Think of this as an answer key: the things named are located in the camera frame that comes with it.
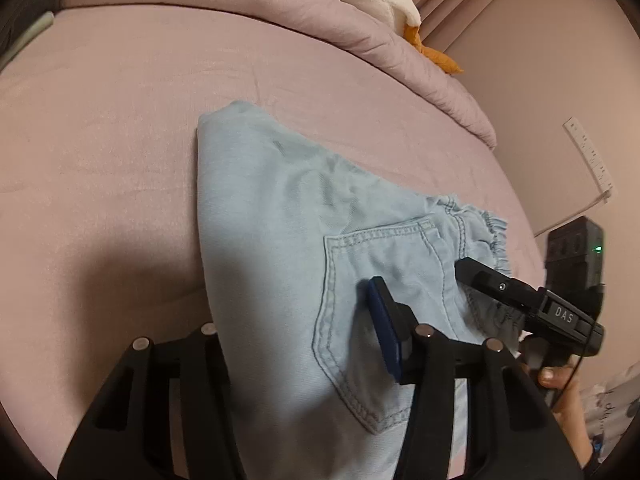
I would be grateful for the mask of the person's right hand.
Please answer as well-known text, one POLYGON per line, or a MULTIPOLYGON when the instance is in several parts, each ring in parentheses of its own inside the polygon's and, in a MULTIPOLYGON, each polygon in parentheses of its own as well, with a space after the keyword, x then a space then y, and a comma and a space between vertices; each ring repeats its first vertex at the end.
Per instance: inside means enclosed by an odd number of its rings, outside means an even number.
POLYGON ((563 391, 551 411, 579 465, 585 468, 590 461, 593 447, 587 432, 576 367, 577 359, 574 356, 563 366, 544 367, 538 373, 537 382, 546 389, 563 391))

